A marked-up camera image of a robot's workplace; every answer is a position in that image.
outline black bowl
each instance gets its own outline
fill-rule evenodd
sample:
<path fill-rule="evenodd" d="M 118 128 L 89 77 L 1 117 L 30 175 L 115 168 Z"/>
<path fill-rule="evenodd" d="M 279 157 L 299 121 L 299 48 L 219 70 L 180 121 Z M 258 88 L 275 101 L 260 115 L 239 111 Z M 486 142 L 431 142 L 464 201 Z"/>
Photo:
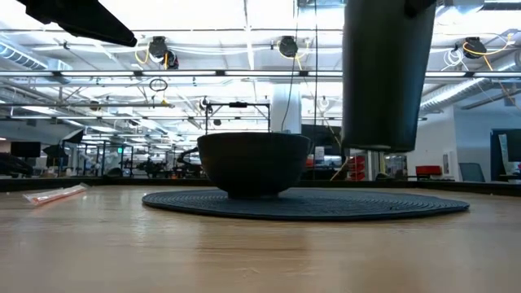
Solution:
<path fill-rule="evenodd" d="M 272 198 L 299 181 L 308 138 L 284 133 L 215 133 L 197 139 L 203 169 L 230 198 Z"/>

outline table surface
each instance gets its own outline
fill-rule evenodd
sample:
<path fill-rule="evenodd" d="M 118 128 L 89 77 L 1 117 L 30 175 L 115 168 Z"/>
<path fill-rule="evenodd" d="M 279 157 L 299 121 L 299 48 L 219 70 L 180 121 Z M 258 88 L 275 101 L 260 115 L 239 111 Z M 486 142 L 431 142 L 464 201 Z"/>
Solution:
<path fill-rule="evenodd" d="M 399 221 L 297 223 L 142 206 L 167 186 L 100 186 L 33 208 L 0 194 L 0 292 L 520 292 L 521 198 Z"/>

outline plastic wrapper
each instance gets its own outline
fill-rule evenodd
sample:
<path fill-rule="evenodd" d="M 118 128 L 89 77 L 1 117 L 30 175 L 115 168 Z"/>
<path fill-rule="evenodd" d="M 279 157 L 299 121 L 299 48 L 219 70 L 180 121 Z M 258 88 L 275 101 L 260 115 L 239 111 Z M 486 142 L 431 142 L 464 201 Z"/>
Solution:
<path fill-rule="evenodd" d="M 60 188 L 58 190 L 50 190 L 45 192 L 39 192 L 35 194 L 24 195 L 24 197 L 34 205 L 42 205 L 49 203 L 57 199 L 62 199 L 71 195 L 77 195 L 87 191 L 89 186 L 86 184 L 80 184 L 69 188 Z"/>

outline monitor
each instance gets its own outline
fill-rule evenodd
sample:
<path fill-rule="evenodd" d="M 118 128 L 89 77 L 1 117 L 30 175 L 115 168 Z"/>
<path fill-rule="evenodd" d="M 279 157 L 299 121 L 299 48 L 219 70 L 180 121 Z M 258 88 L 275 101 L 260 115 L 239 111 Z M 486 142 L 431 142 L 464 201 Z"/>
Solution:
<path fill-rule="evenodd" d="M 19 158 L 39 158 L 42 153 L 40 142 L 11 142 L 11 155 Z"/>

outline dark placemat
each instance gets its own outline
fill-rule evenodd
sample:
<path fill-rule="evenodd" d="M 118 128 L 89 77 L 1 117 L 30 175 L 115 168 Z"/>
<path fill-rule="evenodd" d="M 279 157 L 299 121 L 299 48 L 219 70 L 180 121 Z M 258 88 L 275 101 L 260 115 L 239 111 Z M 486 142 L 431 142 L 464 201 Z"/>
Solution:
<path fill-rule="evenodd" d="M 367 221 L 466 211 L 468 203 L 434 196 L 357 190 L 291 189 L 277 199 L 228 199 L 222 190 L 145 195 L 153 208 L 208 216 L 280 221 Z"/>

